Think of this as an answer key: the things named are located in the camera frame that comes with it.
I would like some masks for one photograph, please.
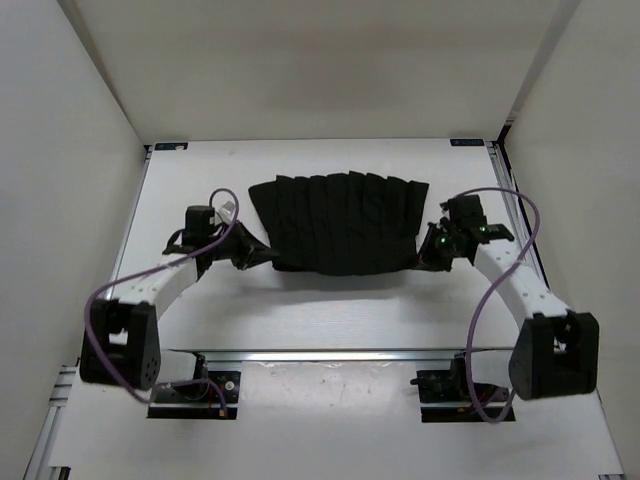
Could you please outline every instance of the wire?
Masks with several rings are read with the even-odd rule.
[[[231,198],[235,203],[236,208],[234,209],[233,217],[231,218],[231,223],[229,225],[229,227],[232,227],[233,225],[235,225],[236,221],[238,220],[238,213],[240,211],[240,204],[238,202],[238,197],[235,193],[233,193],[228,188],[218,188],[214,190],[214,192],[211,194],[211,197],[209,198],[210,204],[213,202],[213,198],[219,193],[227,193],[231,195]],[[175,267],[176,265],[180,265],[181,263],[184,263],[191,258],[195,258],[198,255],[201,255],[203,253],[208,252],[209,250],[216,248],[218,245],[220,245],[222,242],[224,242],[227,239],[227,237],[229,236],[232,230],[233,230],[232,228],[227,228],[217,240],[215,240],[214,242],[210,243],[205,247],[195,250],[194,252],[188,255],[185,255],[184,257],[180,257],[179,259],[174,260],[172,262],[168,262],[163,265],[159,265],[157,267],[153,267],[148,270],[127,275],[126,277],[122,277],[117,280],[113,280],[111,282],[105,283],[104,285],[96,289],[91,295],[89,295],[89,298],[87,299],[87,303],[85,303],[85,306],[84,306],[84,325],[85,325],[85,333],[87,335],[87,339],[89,340],[89,343],[93,347],[93,350],[95,351],[96,356],[98,357],[100,362],[102,362],[107,372],[109,372],[109,374],[118,383],[118,385],[124,388],[138,402],[143,403],[145,405],[149,405],[150,403],[152,403],[153,396],[154,396],[153,390],[149,398],[142,397],[140,394],[138,394],[138,392],[136,392],[136,390],[131,386],[131,384],[127,382],[127,380],[124,378],[124,376],[122,376],[122,374],[118,371],[118,369],[111,362],[111,360],[109,360],[109,357],[107,356],[105,351],[102,349],[102,346],[100,345],[100,341],[98,340],[98,337],[96,336],[96,333],[93,330],[93,326],[91,325],[91,305],[100,296],[100,294],[102,294],[104,291],[108,290],[109,288],[115,287],[116,285],[120,285],[125,282],[129,282],[131,280],[135,280],[137,278],[153,275],[154,273],[161,272],[162,270],[165,270],[167,268]],[[226,417],[227,404],[224,399],[224,394],[222,393],[222,390],[220,389],[220,387],[216,385],[209,378],[199,378],[196,380],[188,380],[184,382],[167,382],[167,383],[157,384],[155,385],[155,388],[166,389],[166,388],[172,388],[172,387],[195,385],[198,383],[207,383],[210,388],[213,388],[213,390],[216,392],[216,394],[220,398],[220,407],[223,410],[224,415]]]
[[[480,415],[480,417],[485,422],[498,424],[502,422],[507,417],[507,415],[509,415],[509,411],[511,410],[511,405],[513,403],[513,399],[515,398],[516,393],[513,390],[511,391],[504,405],[504,408],[502,409],[502,411],[497,417],[490,417],[489,415],[487,415],[487,413],[484,410],[484,406],[482,405],[482,403],[478,399],[478,396],[476,395],[476,391],[473,383],[473,374],[471,372],[471,354],[473,353],[473,337],[476,333],[476,327],[478,325],[480,314],[482,313],[484,306],[489,300],[489,297],[493,292],[495,292],[498,289],[498,287],[502,284],[502,282],[504,282],[507,278],[509,278],[513,274],[513,272],[516,271],[516,269],[522,263],[527,252],[533,246],[533,242],[535,242],[536,237],[538,236],[538,232],[540,231],[540,210],[538,209],[537,205],[533,202],[533,200],[531,200],[527,195],[525,195],[524,193],[518,192],[517,190],[511,190],[509,188],[502,188],[502,187],[473,188],[471,190],[467,190],[466,192],[459,193],[458,195],[456,195],[456,197],[462,197],[464,195],[469,195],[471,193],[478,193],[478,192],[502,192],[502,193],[509,193],[511,195],[515,195],[516,197],[521,198],[522,200],[524,200],[529,204],[529,206],[531,207],[531,210],[533,210],[533,216],[535,218],[535,224],[533,226],[533,229],[531,230],[531,235],[529,236],[529,239],[526,241],[526,243],[522,246],[522,250],[518,254],[516,261],[507,270],[505,270],[505,272],[502,275],[500,275],[491,284],[491,286],[489,286],[487,291],[484,293],[484,295],[480,299],[480,302],[478,302],[478,306],[476,307],[476,310],[475,312],[473,312],[473,316],[471,317],[471,323],[469,324],[469,332],[467,333],[467,345],[465,350],[465,369],[466,369],[467,385],[469,388],[469,396],[471,397],[471,404],[475,408],[478,415]]]

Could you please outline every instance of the purple cable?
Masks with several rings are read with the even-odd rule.
[[[192,253],[190,253],[188,255],[185,255],[184,257],[181,257],[178,260],[174,260],[173,262],[165,263],[163,265],[159,265],[157,267],[153,267],[153,268],[150,268],[148,270],[144,270],[142,272],[138,272],[138,273],[134,273],[134,274],[131,274],[131,275],[127,275],[126,277],[119,278],[117,280],[113,280],[111,282],[105,283],[100,288],[98,288],[95,292],[93,292],[91,295],[89,295],[89,298],[87,299],[87,303],[84,306],[85,331],[86,331],[86,334],[87,334],[87,338],[89,339],[89,343],[91,343],[91,346],[93,347],[93,350],[96,352],[96,356],[102,362],[102,364],[104,365],[104,368],[109,372],[109,374],[113,377],[113,379],[118,383],[118,385],[120,385],[127,392],[129,392],[129,394],[133,398],[135,398],[138,402],[143,403],[145,405],[149,405],[153,401],[153,393],[151,394],[150,398],[144,398],[144,397],[140,396],[135,391],[135,389],[131,386],[131,384],[129,382],[127,382],[127,380],[122,376],[122,374],[113,365],[113,363],[111,363],[111,360],[109,360],[109,357],[107,357],[107,354],[102,349],[102,346],[100,345],[98,337],[96,336],[96,333],[93,331],[93,327],[91,326],[91,304],[94,302],[95,299],[98,298],[98,296],[100,296],[100,294],[102,292],[104,292],[105,290],[108,290],[111,287],[115,287],[116,285],[120,285],[121,283],[129,282],[131,280],[135,280],[136,278],[146,277],[147,275],[152,275],[154,273],[161,272],[162,270],[165,270],[167,268],[175,267],[176,265],[180,265],[181,263],[184,263],[184,262],[186,262],[187,260],[189,260],[191,258],[197,257],[198,255],[201,255],[203,253],[208,252],[209,250],[212,250],[212,249],[216,248],[218,245],[220,245],[222,242],[224,242],[226,240],[226,238],[231,233],[231,230],[232,230],[231,227],[233,227],[235,225],[236,221],[238,220],[238,212],[240,211],[240,203],[238,202],[237,195],[235,193],[233,193],[231,190],[229,190],[228,188],[218,188],[211,194],[211,197],[209,199],[209,204],[212,203],[213,197],[215,197],[218,193],[228,193],[229,195],[231,195],[231,197],[233,198],[233,201],[235,203],[235,206],[236,206],[235,211],[233,212],[233,217],[231,218],[231,223],[229,224],[229,228],[227,228],[222,233],[220,238],[218,238],[215,242],[210,243],[209,245],[207,245],[205,247],[202,247],[199,250],[196,250],[195,252],[192,252]],[[220,408],[224,411],[224,414],[225,414],[225,417],[226,417],[227,416],[227,403],[225,402],[222,390],[220,390],[220,387],[218,385],[216,385],[209,378],[199,378],[197,380],[187,380],[187,381],[184,381],[184,382],[182,382],[182,381],[181,382],[167,382],[167,383],[163,383],[163,384],[157,384],[154,387],[159,387],[159,388],[170,388],[172,386],[182,387],[182,386],[187,386],[187,385],[195,385],[195,384],[198,384],[198,383],[207,383],[211,388],[213,388],[213,390],[215,390],[216,394],[218,395],[218,398],[220,399]]]
[[[533,246],[533,242],[535,242],[536,237],[538,236],[538,231],[540,230],[540,210],[538,210],[538,207],[533,202],[533,200],[531,200],[524,193],[520,193],[517,190],[510,190],[508,188],[502,188],[502,187],[473,188],[471,190],[467,190],[466,192],[459,193],[458,195],[456,195],[456,197],[461,197],[464,195],[469,195],[471,193],[477,193],[477,192],[502,192],[502,193],[509,193],[511,195],[515,195],[516,197],[523,199],[525,202],[527,202],[531,206],[531,209],[533,210],[533,216],[535,218],[535,224],[531,231],[531,235],[529,236],[529,239],[527,240],[527,242],[522,246],[522,250],[518,254],[516,261],[491,284],[491,286],[487,289],[485,294],[480,299],[480,302],[478,303],[478,306],[476,307],[476,310],[475,312],[473,312],[473,316],[471,317],[471,323],[469,324],[469,333],[467,334],[465,367],[466,367],[466,376],[467,376],[467,386],[469,388],[469,395],[471,396],[471,404],[473,405],[473,408],[478,412],[478,415],[480,415],[480,418],[482,418],[485,422],[498,424],[502,422],[509,414],[509,410],[511,409],[511,404],[513,403],[513,399],[516,394],[515,394],[515,391],[513,390],[511,391],[511,393],[509,394],[509,397],[507,398],[504,408],[502,409],[502,411],[497,417],[492,418],[489,415],[487,415],[487,413],[484,411],[484,406],[482,405],[482,403],[478,399],[478,396],[476,395],[476,391],[473,383],[473,375],[471,372],[471,354],[473,352],[473,337],[476,333],[478,319],[480,318],[482,309],[484,308],[487,301],[489,300],[489,297],[493,292],[495,292],[498,289],[498,287],[502,284],[502,282],[504,282],[507,278],[509,278],[509,276],[513,274],[513,272],[516,271],[516,269],[522,263],[522,260],[524,259],[527,252]]]

